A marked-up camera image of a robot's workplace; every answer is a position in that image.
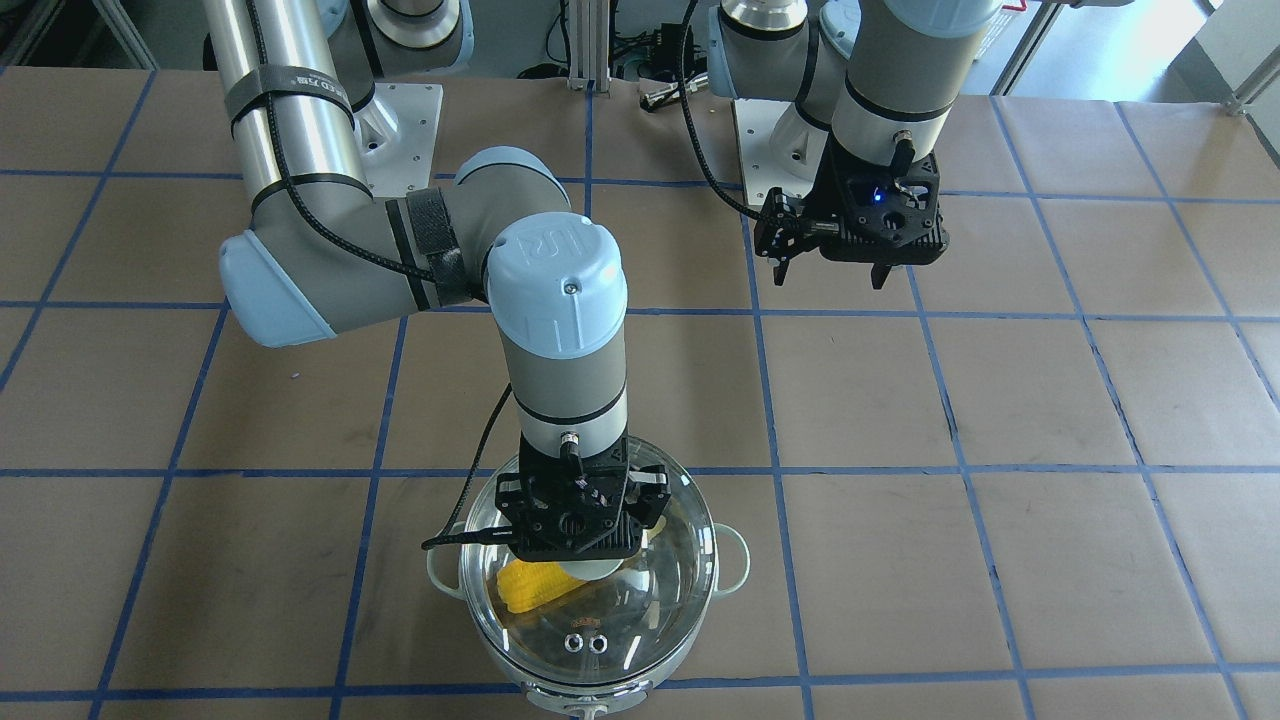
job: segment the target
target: black strap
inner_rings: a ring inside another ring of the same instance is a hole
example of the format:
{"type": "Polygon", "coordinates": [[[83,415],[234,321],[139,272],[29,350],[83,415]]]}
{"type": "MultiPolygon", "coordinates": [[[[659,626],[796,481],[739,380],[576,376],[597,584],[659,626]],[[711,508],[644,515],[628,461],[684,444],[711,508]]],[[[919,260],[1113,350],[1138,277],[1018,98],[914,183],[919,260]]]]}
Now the black strap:
{"type": "Polygon", "coordinates": [[[438,187],[416,190],[404,196],[404,204],[408,205],[408,222],[413,228],[417,251],[426,258],[431,274],[435,275],[435,293],[440,305],[471,300],[462,249],[453,234],[444,193],[438,187]]]}
{"type": "Polygon", "coordinates": [[[378,46],[374,44],[374,32],[369,27],[369,10],[364,3],[352,3],[351,9],[356,17],[356,29],[360,31],[360,42],[365,46],[365,56],[369,58],[369,68],[374,70],[374,77],[385,77],[383,61],[378,56],[378,46]]]}
{"type": "Polygon", "coordinates": [[[809,99],[809,88],[813,87],[813,72],[818,67],[819,37],[818,23],[809,20],[809,49],[804,59],[804,77],[800,78],[800,92],[796,92],[796,99],[794,100],[796,108],[804,105],[804,101],[809,99]]]}
{"type": "Polygon", "coordinates": [[[355,129],[356,119],[351,114],[351,101],[347,91],[335,78],[311,68],[298,68],[294,65],[259,65],[239,78],[230,90],[227,91],[227,115],[232,119],[232,126],[239,122],[250,110],[262,102],[266,94],[282,95],[310,95],[328,100],[342,108],[355,129]]]}
{"type": "Polygon", "coordinates": [[[849,92],[849,96],[854,99],[854,102],[858,102],[868,113],[873,115],[879,115],[881,118],[887,118],[897,123],[923,123],[925,120],[941,118],[942,115],[946,115],[947,110],[951,109],[951,105],[955,104],[955,100],[952,100],[951,102],[947,102],[946,105],[938,108],[937,110],[929,110],[927,113],[904,113],[900,110],[891,110],[890,108],[878,105],[874,101],[869,100],[861,92],[858,92],[858,88],[854,87],[854,83],[849,81],[849,76],[845,76],[845,91],[849,92]]]}
{"type": "MultiPolygon", "coordinates": [[[[392,234],[396,236],[396,249],[399,250],[401,263],[416,268],[417,263],[413,261],[413,251],[408,246],[408,233],[404,232],[404,217],[399,211],[399,200],[393,197],[387,201],[387,219],[390,220],[392,234]]],[[[422,278],[404,275],[404,279],[408,281],[408,291],[413,293],[413,304],[417,305],[417,309],[429,309],[431,304],[426,299],[426,288],[422,287],[422,278]]]]}

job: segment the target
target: light blue joint cap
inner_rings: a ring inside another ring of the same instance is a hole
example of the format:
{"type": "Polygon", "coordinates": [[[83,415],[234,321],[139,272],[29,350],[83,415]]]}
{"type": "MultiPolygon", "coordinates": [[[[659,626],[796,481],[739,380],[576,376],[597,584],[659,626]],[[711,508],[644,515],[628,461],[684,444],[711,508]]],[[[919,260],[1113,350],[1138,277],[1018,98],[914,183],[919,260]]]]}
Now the light blue joint cap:
{"type": "Polygon", "coordinates": [[[320,10],[320,22],[324,24],[324,36],[333,37],[338,32],[342,20],[347,19],[347,10],[351,9],[349,0],[316,0],[316,9],[320,10]]]}
{"type": "Polygon", "coordinates": [[[502,333],[550,360],[604,347],[627,314],[617,241],[575,213],[539,213],[507,225],[489,251],[485,290],[502,333]]]}
{"type": "Polygon", "coordinates": [[[709,8],[707,14],[707,78],[712,92],[719,97],[737,97],[733,87],[733,74],[728,69],[728,56],[724,55],[724,28],[719,24],[719,5],[709,8]]]}
{"type": "Polygon", "coordinates": [[[547,177],[547,179],[556,183],[556,187],[561,190],[561,195],[564,196],[564,201],[566,202],[570,201],[568,193],[564,192],[564,186],[561,184],[558,179],[556,179],[556,176],[550,172],[550,169],[545,164],[543,164],[541,160],[538,159],[536,155],[534,155],[527,150],[520,147],[512,147],[509,145],[485,147],[480,152],[476,152],[475,155],[468,158],[466,163],[462,163],[462,167],[458,168],[457,174],[453,176],[453,182],[456,184],[462,184],[463,182],[466,182],[467,176],[479,170],[480,168],[486,168],[489,165],[520,165],[521,168],[529,168],[530,170],[541,173],[543,176],[547,177]]]}
{"type": "Polygon", "coordinates": [[[259,345],[284,347],[338,337],[253,231],[223,242],[218,269],[236,318],[259,345]]]}
{"type": "Polygon", "coordinates": [[[863,24],[863,8],[858,0],[827,0],[819,10],[822,18],[822,33],[827,41],[840,53],[840,56],[849,59],[854,53],[854,40],[858,38],[858,28],[863,24]]]}

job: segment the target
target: metal mounting plate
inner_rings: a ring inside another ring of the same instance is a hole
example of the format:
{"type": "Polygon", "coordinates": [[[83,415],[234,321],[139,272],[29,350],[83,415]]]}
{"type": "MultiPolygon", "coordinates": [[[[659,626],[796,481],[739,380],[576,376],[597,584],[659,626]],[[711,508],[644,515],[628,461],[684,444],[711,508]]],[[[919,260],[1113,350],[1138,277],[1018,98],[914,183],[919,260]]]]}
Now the metal mounting plate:
{"type": "Polygon", "coordinates": [[[737,126],[737,154],[742,163],[742,184],[746,204],[759,208],[771,187],[788,195],[805,196],[813,181],[796,177],[773,159],[769,136],[790,102],[781,100],[735,100],[733,122],[737,126]]]}
{"type": "Polygon", "coordinates": [[[444,88],[379,82],[374,96],[394,113],[398,131],[374,149],[367,145],[360,149],[369,188],[376,197],[403,197],[408,191],[428,187],[444,88]]]}

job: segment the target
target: robotic arm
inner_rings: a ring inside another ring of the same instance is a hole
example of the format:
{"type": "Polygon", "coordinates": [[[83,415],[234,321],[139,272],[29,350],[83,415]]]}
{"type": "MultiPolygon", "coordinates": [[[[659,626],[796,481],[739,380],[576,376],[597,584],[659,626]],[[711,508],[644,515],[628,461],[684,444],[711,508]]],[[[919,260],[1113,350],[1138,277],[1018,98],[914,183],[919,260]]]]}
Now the robotic arm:
{"type": "Polygon", "coordinates": [[[315,0],[205,9],[253,209],[252,229],[220,252],[241,325],[278,347],[488,300],[518,404],[520,471],[498,492],[511,527],[460,541],[525,560],[634,555],[668,495],[663,468],[630,462],[613,237],[513,147],[479,152],[451,188],[375,197],[315,0]]]}
{"type": "Polygon", "coordinates": [[[872,264],[881,288],[893,266],[927,265],[948,245],[933,146],[1001,0],[859,4],[855,32],[835,13],[819,28],[804,0],[722,0],[712,10],[712,90],[792,100],[804,123],[829,131],[813,190],[772,188],[755,223],[774,284],[792,259],[818,250],[872,264]]]}
{"type": "MultiPolygon", "coordinates": [[[[518,405],[520,469],[498,478],[509,527],[453,539],[530,561],[630,557],[669,495],[666,469],[634,466],[628,450],[617,243],[513,147],[479,152],[449,188],[375,196],[361,150],[381,117],[372,78],[465,55],[466,3],[365,3],[323,17],[316,0],[204,0],[253,211],[220,252],[232,307],[278,347],[486,300],[518,405]]],[[[756,222],[776,283],[814,249],[870,263],[877,287],[946,250],[933,143],[998,4],[861,0],[847,61],[803,0],[714,9],[718,90],[794,99],[831,129],[813,191],[774,188],[756,222]]]]}

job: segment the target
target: velcro strap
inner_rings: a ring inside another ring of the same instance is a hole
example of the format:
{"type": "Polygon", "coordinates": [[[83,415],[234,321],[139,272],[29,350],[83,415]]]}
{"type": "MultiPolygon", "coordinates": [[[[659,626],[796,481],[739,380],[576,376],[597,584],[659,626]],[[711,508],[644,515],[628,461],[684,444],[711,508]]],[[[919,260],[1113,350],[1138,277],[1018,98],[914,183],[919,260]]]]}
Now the velcro strap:
{"type": "Polygon", "coordinates": [[[262,97],[270,92],[310,95],[328,100],[342,108],[351,120],[351,127],[356,127],[356,119],[351,114],[351,101],[342,83],[319,70],[293,65],[259,65],[239,78],[227,91],[227,115],[232,119],[232,126],[250,110],[260,106],[262,97]]]}
{"type": "Polygon", "coordinates": [[[444,193],[438,187],[416,190],[404,196],[408,222],[413,229],[413,242],[435,275],[435,293],[440,305],[456,305],[471,300],[467,290],[467,269],[462,264],[462,249],[453,234],[449,210],[444,206],[444,193]]]}

